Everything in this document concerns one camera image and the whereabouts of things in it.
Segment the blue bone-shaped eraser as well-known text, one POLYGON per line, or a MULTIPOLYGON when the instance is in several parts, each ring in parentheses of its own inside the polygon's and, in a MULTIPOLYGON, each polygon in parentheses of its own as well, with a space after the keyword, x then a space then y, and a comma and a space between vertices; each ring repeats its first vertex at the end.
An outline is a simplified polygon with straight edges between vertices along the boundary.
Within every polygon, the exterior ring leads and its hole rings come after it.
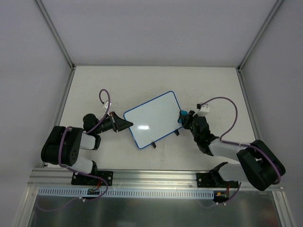
POLYGON ((187 116, 187 111, 180 110, 179 111, 179 117, 178 117, 178 123, 184 124, 184 120, 185 120, 186 116, 187 116))

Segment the blue framed whiteboard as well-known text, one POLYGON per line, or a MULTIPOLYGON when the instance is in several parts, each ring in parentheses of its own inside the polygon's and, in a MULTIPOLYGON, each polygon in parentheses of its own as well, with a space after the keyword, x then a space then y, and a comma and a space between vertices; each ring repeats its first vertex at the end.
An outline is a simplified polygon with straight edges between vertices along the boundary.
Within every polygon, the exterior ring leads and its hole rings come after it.
POLYGON ((123 118, 133 123, 129 131, 137 148, 144 149, 182 128, 180 111, 175 93, 168 91, 125 111, 123 118))

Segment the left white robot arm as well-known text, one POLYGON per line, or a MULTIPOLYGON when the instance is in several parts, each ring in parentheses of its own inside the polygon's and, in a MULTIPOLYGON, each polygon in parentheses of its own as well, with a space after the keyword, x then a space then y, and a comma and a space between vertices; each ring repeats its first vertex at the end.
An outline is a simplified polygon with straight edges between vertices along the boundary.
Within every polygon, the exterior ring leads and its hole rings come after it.
POLYGON ((98 120, 94 114, 83 117, 84 128, 55 126, 48 136, 42 150, 41 160, 52 165, 83 173, 87 184, 95 184, 99 179, 96 162, 79 154, 81 149, 97 150, 101 143, 100 134, 109 130, 123 131, 134 124, 117 116, 115 112, 98 120))

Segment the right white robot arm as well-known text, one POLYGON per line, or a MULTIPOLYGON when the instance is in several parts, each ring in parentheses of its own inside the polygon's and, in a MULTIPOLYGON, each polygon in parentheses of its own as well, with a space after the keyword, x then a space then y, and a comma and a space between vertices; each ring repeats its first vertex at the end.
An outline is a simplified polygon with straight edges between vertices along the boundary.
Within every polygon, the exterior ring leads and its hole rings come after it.
POLYGON ((204 116, 194 111, 180 111, 178 122, 190 130, 199 150, 209 156, 226 157, 237 164, 223 162, 211 170, 215 186, 223 187, 228 181, 249 182, 259 191, 279 184, 286 173, 284 165, 261 140, 249 144, 225 141, 210 132, 204 116))

